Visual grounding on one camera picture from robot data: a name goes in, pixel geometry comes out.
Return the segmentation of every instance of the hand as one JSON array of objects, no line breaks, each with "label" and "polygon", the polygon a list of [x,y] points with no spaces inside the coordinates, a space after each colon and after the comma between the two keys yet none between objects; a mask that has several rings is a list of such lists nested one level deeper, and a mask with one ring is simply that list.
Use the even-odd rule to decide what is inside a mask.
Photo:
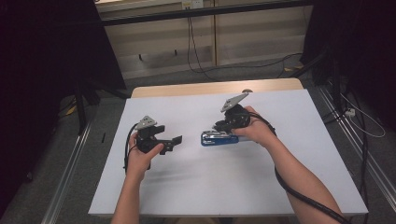
[{"label": "hand", "polygon": [[137,133],[131,135],[129,139],[129,148],[132,148],[129,153],[127,177],[137,178],[142,181],[145,177],[145,172],[149,167],[151,159],[163,150],[163,144],[158,144],[150,152],[144,153],[139,150],[136,145]]},{"label": "hand", "polygon": [[[245,109],[248,112],[259,114],[250,105],[246,106]],[[236,135],[244,135],[263,147],[267,147],[272,141],[277,139],[264,122],[253,117],[250,117],[250,124],[246,128],[232,129],[232,132]]]}]

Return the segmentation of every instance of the white tabletop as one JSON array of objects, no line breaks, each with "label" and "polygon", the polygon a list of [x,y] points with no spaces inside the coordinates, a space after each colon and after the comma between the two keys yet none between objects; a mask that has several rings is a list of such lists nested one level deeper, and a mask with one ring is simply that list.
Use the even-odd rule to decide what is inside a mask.
[{"label": "white tabletop", "polygon": [[[202,147],[200,134],[224,118],[226,99],[237,94],[167,96],[127,100],[89,214],[114,213],[125,177],[124,144],[130,128],[149,115],[165,132],[159,139],[183,135],[173,152],[153,159],[142,183],[140,212],[159,217],[286,216],[293,214],[276,181],[266,150],[253,142]],[[367,213],[337,149],[308,92],[251,93],[252,105],[276,128],[293,155],[329,189],[346,215]]]}]

